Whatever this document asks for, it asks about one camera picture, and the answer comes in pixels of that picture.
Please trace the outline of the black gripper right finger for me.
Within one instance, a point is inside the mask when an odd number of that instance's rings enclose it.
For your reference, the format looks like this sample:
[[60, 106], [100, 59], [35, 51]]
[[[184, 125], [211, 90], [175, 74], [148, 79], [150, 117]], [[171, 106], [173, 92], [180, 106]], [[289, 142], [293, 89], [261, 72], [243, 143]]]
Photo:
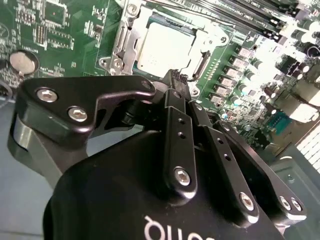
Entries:
[[205, 109], [191, 99], [187, 77], [180, 75], [179, 80], [200, 142], [221, 178], [229, 221], [247, 228], [258, 222], [261, 211], [280, 227], [304, 221], [307, 209], [302, 201], [228, 123], [211, 123]]

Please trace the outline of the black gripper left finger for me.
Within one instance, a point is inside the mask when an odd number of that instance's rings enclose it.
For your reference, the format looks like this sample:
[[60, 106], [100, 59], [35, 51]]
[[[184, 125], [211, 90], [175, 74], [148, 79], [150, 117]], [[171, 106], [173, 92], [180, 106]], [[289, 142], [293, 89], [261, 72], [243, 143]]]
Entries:
[[164, 194], [189, 201], [198, 188], [190, 99], [187, 76], [172, 69], [159, 81], [139, 75], [28, 79], [17, 90], [8, 148], [55, 187], [87, 158], [89, 139], [143, 126], [161, 134]]

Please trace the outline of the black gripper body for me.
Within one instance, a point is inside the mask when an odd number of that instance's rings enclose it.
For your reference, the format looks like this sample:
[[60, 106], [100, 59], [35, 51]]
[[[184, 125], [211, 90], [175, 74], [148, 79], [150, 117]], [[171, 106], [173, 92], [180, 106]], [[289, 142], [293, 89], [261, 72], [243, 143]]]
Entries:
[[46, 240], [281, 240], [267, 215], [229, 221], [214, 159], [196, 150], [197, 192], [182, 206], [160, 194], [161, 135], [137, 133], [68, 169], [45, 208]]

